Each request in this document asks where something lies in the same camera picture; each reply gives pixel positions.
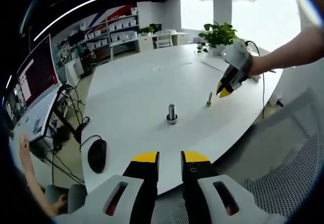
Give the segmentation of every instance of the potted plant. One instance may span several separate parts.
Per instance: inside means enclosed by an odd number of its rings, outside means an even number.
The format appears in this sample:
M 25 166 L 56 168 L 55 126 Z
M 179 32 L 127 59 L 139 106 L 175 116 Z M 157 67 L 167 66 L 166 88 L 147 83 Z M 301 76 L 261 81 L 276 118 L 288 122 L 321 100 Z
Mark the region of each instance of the potted plant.
M 150 35 L 153 31 L 154 31 L 153 27 L 146 26 L 146 27 L 144 27 L 142 29 L 138 29 L 137 33 L 141 34 L 141 36 L 146 36 L 146 35 Z
M 233 44 L 238 37 L 235 35 L 237 30 L 227 23 L 223 25 L 214 22 L 214 24 L 205 24 L 205 31 L 199 36 L 204 39 L 197 47 L 198 53 L 208 52 L 208 48 L 213 51 L 214 56 L 219 56 L 225 49 L 225 46 Z

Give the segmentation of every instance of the bright window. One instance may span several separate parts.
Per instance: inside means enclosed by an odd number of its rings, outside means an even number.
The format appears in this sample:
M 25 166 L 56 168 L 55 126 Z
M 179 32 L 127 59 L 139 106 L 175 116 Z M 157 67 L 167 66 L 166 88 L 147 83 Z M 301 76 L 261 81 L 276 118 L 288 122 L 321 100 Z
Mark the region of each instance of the bright window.
M 271 52 L 301 30 L 296 0 L 232 0 L 232 25 L 240 38 Z
M 213 0 L 181 0 L 181 28 L 203 30 L 204 24 L 213 23 Z

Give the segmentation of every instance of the computer mouse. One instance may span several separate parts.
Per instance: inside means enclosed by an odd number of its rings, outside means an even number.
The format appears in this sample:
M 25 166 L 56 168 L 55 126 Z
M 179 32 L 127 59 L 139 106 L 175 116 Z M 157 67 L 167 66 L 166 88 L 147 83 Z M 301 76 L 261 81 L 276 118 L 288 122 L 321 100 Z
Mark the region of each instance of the computer mouse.
M 106 164 L 107 143 L 103 139 L 97 139 L 92 143 L 88 151 L 88 163 L 90 168 L 101 173 Z

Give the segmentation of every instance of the person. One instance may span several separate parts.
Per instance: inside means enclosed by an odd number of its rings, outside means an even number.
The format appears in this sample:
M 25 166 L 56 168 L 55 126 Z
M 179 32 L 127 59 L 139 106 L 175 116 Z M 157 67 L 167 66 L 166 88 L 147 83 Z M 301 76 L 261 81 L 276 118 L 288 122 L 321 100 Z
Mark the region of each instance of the person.
M 50 202 L 47 200 L 41 186 L 36 181 L 29 152 L 29 141 L 23 133 L 19 137 L 19 157 L 25 174 L 27 186 L 29 187 L 31 194 L 34 196 L 35 200 L 38 202 L 39 206 L 47 216 L 57 216 L 60 213 L 60 210 L 66 205 L 66 195 L 61 195 L 58 201 L 54 204 L 50 204 Z
M 287 68 L 316 62 L 324 57 L 324 30 L 312 25 L 273 52 L 253 57 L 249 75 L 256 76 L 276 68 Z

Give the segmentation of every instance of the ceiling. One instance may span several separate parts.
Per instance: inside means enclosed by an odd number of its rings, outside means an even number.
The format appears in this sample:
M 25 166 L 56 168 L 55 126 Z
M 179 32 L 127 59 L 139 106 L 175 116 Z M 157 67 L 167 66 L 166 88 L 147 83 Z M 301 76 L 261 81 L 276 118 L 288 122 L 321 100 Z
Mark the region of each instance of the ceiling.
M 4 63 L 6 63 L 6 66 L 5 69 L 1 69 L 0 71 L 1 87 L 7 83 L 11 74 L 14 75 L 13 80 L 15 80 L 15 71 L 29 53 L 29 38 L 32 40 L 57 17 L 86 1 L 89 0 L 7 1 L 7 14 L 4 17 L 9 17 L 9 19 L 5 19 L 5 21 L 8 22 L 5 26 L 5 33 L 8 33 L 6 36 L 8 42 L 6 43 L 4 53 L 9 59 L 2 61 L 2 68 L 4 68 Z M 120 5 L 134 4 L 141 1 L 164 2 L 166 0 L 99 0 L 62 18 L 60 21 L 55 23 L 48 32 L 54 35 L 67 26 L 84 17 L 97 13 L 98 11 L 107 10 Z

